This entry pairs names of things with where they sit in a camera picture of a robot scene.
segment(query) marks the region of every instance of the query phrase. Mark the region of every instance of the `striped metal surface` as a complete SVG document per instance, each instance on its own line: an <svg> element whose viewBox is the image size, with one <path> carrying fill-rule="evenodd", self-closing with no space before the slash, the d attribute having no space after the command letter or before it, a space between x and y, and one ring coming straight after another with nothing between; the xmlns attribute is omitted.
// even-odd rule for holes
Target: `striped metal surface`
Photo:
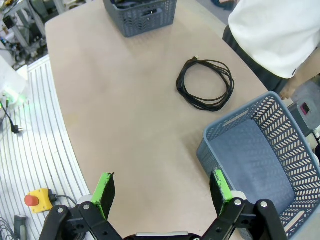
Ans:
<svg viewBox="0 0 320 240"><path fill-rule="evenodd" d="M36 240L48 212L32 214L24 203L28 192L49 188L77 201L89 190L67 134L48 55L28 67L28 79L28 101L11 112L23 134L11 133L8 118L0 130L0 217L13 228L14 215L26 215L28 239ZM63 198L58 204L72 206Z"/></svg>

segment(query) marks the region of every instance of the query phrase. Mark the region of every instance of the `screw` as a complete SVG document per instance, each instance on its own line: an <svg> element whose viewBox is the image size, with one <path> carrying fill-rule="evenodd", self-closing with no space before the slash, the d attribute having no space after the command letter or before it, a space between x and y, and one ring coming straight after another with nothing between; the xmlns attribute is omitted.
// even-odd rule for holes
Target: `screw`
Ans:
<svg viewBox="0 0 320 240"><path fill-rule="evenodd" d="M234 204L237 205L237 206L240 206L241 203L242 203L242 202L241 202L241 200L239 200L239 199L237 199L237 200L234 201Z"/></svg>
<svg viewBox="0 0 320 240"><path fill-rule="evenodd" d="M265 201L262 201L260 203L261 207L266 208L268 206L268 204Z"/></svg>

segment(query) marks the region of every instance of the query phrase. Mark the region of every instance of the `basket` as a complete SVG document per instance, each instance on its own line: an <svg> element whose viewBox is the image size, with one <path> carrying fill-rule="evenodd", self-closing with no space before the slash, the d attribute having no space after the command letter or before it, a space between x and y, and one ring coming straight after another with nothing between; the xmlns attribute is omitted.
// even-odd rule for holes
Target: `basket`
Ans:
<svg viewBox="0 0 320 240"><path fill-rule="evenodd" d="M127 38L173 24L177 0L152 0L119 9L111 0L103 0L110 17Z"/></svg>
<svg viewBox="0 0 320 240"><path fill-rule="evenodd" d="M319 166L271 91L207 126L196 154L208 176L221 169L230 189L244 192L249 202L272 200L288 238L319 207Z"/></svg>

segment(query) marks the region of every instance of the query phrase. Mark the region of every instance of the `person's arm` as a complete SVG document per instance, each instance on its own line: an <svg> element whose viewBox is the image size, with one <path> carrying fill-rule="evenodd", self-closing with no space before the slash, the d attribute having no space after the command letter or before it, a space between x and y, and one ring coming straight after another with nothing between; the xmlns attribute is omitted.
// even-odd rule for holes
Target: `person's arm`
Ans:
<svg viewBox="0 0 320 240"><path fill-rule="evenodd" d="M288 80L287 85L279 94L280 97L282 99L290 98L299 86L318 74L320 74L320 47L299 67L295 76Z"/></svg>

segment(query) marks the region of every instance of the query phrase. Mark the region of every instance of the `person's hand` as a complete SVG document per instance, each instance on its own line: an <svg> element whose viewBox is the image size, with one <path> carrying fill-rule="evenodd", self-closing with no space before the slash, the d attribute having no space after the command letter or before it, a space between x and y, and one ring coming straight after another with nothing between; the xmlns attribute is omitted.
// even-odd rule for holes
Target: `person's hand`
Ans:
<svg viewBox="0 0 320 240"><path fill-rule="evenodd" d="M299 79L296 76L293 78L288 79L288 83L279 93L279 96L282 100L289 99L295 93L297 88L301 85Z"/></svg>

